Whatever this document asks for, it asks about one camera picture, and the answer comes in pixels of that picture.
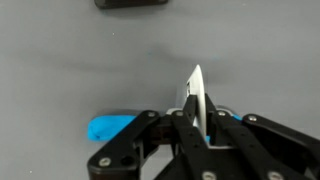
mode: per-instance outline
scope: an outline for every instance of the gray surface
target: gray surface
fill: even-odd
[[[0,179],[88,179],[109,108],[166,110],[195,64],[215,103],[320,138],[319,0],[0,1]],[[164,149],[151,179],[165,162]]]

